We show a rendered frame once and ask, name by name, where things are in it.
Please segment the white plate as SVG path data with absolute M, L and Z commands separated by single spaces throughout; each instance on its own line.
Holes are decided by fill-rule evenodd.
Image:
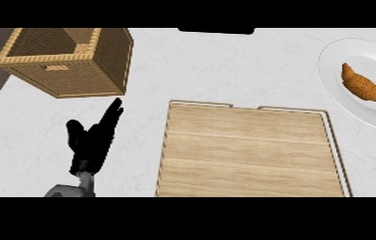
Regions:
M 341 107 L 376 127 L 376 102 L 362 100 L 346 88 L 343 64 L 376 84 L 376 42 L 349 38 L 334 41 L 319 56 L 319 73 L 326 90 Z

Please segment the black appliance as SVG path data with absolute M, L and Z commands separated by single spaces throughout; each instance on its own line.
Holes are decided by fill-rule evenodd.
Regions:
M 229 35 L 253 35 L 254 28 L 251 29 L 219 29 L 219 28 L 188 28 L 179 27 L 182 32 L 188 33 L 206 33 L 206 34 L 229 34 Z

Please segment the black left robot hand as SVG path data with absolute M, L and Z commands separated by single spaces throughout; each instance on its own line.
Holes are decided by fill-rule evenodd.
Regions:
M 116 98 L 101 121 L 94 124 L 89 130 L 85 130 L 85 126 L 77 120 L 67 122 L 68 145 L 74 151 L 70 169 L 73 175 L 79 175 L 82 172 L 89 172 L 95 175 L 101 171 L 116 138 L 116 129 L 123 112 L 123 101 Z

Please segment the golden brown croissant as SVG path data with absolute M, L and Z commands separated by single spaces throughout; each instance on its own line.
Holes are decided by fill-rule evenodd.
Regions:
M 376 84 L 354 72 L 347 63 L 343 64 L 341 78 L 350 93 L 363 101 L 376 102 Z

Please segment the brown wicker basket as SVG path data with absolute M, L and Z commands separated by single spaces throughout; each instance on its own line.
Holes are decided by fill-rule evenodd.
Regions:
M 0 69 L 58 99 L 123 96 L 133 48 L 127 28 L 15 28 Z

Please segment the pale wooden tray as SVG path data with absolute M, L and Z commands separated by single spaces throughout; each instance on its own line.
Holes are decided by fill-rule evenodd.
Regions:
M 352 195 L 326 111 L 170 102 L 158 197 Z

